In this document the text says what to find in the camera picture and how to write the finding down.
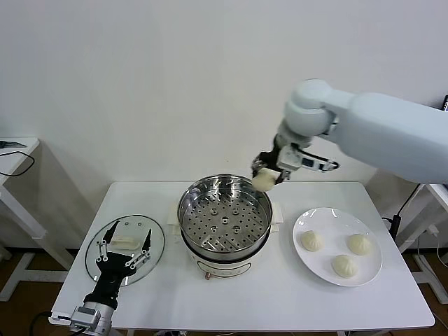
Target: stainless steel steamer basket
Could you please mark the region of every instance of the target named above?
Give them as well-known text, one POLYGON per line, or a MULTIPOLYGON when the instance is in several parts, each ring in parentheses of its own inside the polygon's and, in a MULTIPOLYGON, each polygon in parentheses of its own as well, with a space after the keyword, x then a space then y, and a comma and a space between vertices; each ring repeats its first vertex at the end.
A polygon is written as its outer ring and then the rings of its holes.
POLYGON ((269 236, 272 204, 249 179, 220 174, 192 184, 177 211, 182 237, 197 255, 231 263, 251 257, 269 236))

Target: floor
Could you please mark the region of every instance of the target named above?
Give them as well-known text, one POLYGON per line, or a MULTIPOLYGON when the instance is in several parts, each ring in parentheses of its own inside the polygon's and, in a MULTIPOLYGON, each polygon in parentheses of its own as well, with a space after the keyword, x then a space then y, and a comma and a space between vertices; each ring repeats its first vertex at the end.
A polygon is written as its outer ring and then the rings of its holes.
MULTIPOLYGON (((15 253, 11 260, 4 260, 0 262, 0 286, 3 287, 9 274, 13 271, 15 265, 20 260, 22 254, 15 253)), ((435 270, 436 274, 443 284, 448 289, 448 268, 444 267, 437 259, 435 254, 425 255, 435 270)), ((411 255, 405 255, 406 263, 412 271, 417 271, 411 255)), ((45 253, 37 253, 31 265, 31 270, 62 270, 62 268, 49 255, 45 253)), ((29 324, 36 314, 43 311, 51 310, 53 302, 61 288, 60 283, 27 283, 21 282, 15 289, 15 292, 9 302, 0 302, 0 331, 3 336, 22 336, 29 334, 29 324)), ((426 298, 430 308, 435 312, 445 323, 448 323, 448 306, 444 306, 437 301, 432 290, 427 285, 420 285, 420 289, 426 298)), ((136 331, 135 336, 149 336, 153 331, 136 331)), ((286 334, 280 333, 253 333, 253 332, 238 332, 238 335, 244 336, 281 336, 286 334)), ((55 327, 50 325, 46 318, 40 318, 34 328, 34 336, 67 336, 70 332, 67 328, 55 327)), ((191 336, 214 336, 215 332, 191 332, 191 336)), ((318 335, 318 336, 336 336, 335 332, 295 332, 294 336, 298 335, 318 335)), ((391 336, 448 336, 448 330, 436 320, 436 324, 432 328, 420 330, 401 330, 390 332, 391 336)))

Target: white table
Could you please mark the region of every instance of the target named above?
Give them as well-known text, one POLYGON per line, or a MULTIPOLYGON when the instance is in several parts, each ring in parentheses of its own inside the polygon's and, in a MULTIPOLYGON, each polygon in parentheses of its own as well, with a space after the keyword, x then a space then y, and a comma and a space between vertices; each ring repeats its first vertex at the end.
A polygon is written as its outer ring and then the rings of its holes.
POLYGON ((232 279, 204 279, 181 237, 167 225, 173 204, 189 182, 114 183, 95 217, 52 308, 50 321, 68 324, 94 287, 84 255, 95 233, 117 217, 145 214, 162 225, 165 250, 155 269, 124 287, 113 315, 119 329, 172 330, 390 330, 421 328, 434 318, 364 187, 356 182, 288 182, 269 192, 284 224, 261 250, 260 261, 232 279), (335 207, 361 219, 376 234, 384 265, 371 283, 344 288, 328 283, 300 261, 291 232, 314 207, 335 207))
MULTIPOLYGON (((37 138, 0 138, 2 141, 16 141, 26 145, 24 148, 2 148, 0 154, 14 151, 21 151, 27 155, 31 155, 34 149, 39 145, 37 138)), ((22 154, 14 154, 0 157, 0 172, 11 175, 15 170, 27 159, 22 154)), ((73 256, 63 248, 48 231, 38 223, 36 219, 14 198, 12 194, 5 188, 4 183, 9 176, 0 175, 0 201, 2 201, 14 215, 15 222, 45 251, 48 252, 56 261, 64 266, 66 270, 70 269, 74 261, 73 256)), ((5 259, 9 259, 11 254, 2 246, 0 246, 0 254, 5 259)), ((9 277, 6 285, 0 292, 0 301, 8 301, 14 292, 19 281, 45 281, 45 282, 63 282, 66 272, 58 271, 32 271, 27 270, 28 264, 31 262, 34 254, 26 253, 21 261, 17 264, 14 272, 9 277)))

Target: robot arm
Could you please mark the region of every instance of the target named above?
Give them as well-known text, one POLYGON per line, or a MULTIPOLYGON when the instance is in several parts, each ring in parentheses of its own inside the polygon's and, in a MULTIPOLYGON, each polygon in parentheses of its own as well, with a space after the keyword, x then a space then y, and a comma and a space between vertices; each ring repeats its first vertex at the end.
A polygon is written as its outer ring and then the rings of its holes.
POLYGON ((151 229, 146 235, 141 252, 136 255, 107 251, 119 223, 117 220, 106 231, 103 240, 97 242, 99 255, 96 264, 101 275, 91 294, 85 296, 84 305, 75 308, 71 315, 71 331, 92 336, 109 335, 111 318, 118 306, 118 291, 123 279, 134 275, 146 260, 151 259, 151 229))
POLYGON ((301 167, 339 165, 304 151, 312 137, 348 156, 418 183, 448 183, 448 113, 378 93, 351 94, 312 79, 286 102, 271 152, 252 163, 253 184, 270 190, 301 167))

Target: white plate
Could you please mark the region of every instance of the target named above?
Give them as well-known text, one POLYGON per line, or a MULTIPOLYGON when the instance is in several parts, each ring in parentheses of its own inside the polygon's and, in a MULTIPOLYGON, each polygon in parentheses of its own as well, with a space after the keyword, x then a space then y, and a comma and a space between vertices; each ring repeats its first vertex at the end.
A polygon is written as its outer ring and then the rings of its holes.
POLYGON ((303 263, 318 277, 339 286, 354 287, 373 280, 383 265, 383 256, 377 238, 359 219, 349 213, 332 208, 317 208, 304 212, 293 228, 294 247, 303 263), (323 238, 324 246, 310 252, 302 246, 300 236, 313 230, 323 238), (356 255, 347 246, 347 239, 356 233, 367 235, 372 242, 372 251, 367 255, 356 255), (358 266, 358 273, 350 279, 337 275, 331 260, 340 254, 351 256, 358 266))

